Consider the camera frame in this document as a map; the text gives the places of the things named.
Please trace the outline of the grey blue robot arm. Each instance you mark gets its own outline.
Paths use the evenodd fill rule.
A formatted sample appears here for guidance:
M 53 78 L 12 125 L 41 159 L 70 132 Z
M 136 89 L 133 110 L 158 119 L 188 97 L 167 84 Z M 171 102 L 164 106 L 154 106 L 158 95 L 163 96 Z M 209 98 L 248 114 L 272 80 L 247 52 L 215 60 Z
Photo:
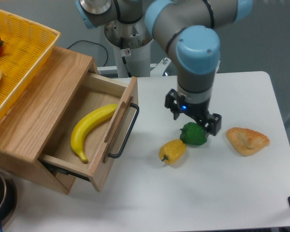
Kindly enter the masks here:
M 104 27 L 121 78 L 150 74 L 149 46 L 156 41 L 177 68 L 177 88 L 165 107 L 211 135 L 221 128 L 221 116 L 208 111 L 220 62 L 215 29 L 246 17 L 252 6 L 250 0 L 156 0 L 143 10 L 140 0 L 76 1 L 87 28 Z

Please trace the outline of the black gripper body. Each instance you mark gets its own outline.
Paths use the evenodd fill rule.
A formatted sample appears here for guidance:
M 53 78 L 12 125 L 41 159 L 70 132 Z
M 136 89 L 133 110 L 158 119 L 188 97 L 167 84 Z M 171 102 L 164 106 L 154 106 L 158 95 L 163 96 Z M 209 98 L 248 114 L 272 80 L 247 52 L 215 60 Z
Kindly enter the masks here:
M 206 99 L 201 103 L 190 103 L 184 95 L 179 95 L 176 90 L 171 89 L 165 97 L 165 107 L 167 109 L 179 110 L 181 114 L 192 118 L 197 124 L 201 125 L 200 120 L 204 119 L 209 113 L 210 99 Z

